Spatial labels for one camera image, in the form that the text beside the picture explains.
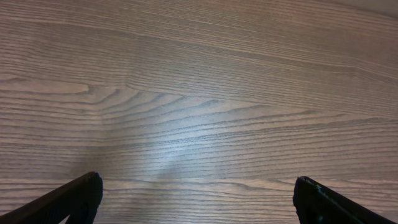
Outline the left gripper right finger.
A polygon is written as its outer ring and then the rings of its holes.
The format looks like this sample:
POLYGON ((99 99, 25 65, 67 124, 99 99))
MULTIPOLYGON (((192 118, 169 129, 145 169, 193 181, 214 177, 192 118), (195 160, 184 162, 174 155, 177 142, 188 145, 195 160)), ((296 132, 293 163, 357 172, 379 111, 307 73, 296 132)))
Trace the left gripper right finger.
POLYGON ((293 205, 300 224, 395 224, 306 176, 295 182, 293 205))

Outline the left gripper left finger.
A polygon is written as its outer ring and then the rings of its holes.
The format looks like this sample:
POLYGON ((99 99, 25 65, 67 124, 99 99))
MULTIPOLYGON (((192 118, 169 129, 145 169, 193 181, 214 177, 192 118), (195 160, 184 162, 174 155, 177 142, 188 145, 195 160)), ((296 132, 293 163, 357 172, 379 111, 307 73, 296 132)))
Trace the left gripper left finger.
POLYGON ((93 224, 103 198, 103 181, 89 172, 9 213, 3 224, 93 224))

